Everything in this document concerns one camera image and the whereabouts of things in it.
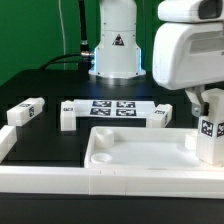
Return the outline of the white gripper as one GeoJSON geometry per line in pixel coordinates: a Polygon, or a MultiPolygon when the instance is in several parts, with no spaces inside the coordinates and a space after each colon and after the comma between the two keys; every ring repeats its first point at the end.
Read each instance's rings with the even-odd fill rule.
{"type": "Polygon", "coordinates": [[[192,115],[207,116],[204,84],[224,81],[224,0],[163,0],[158,17],[164,24],[154,40],[153,78],[186,88],[192,115]]]}

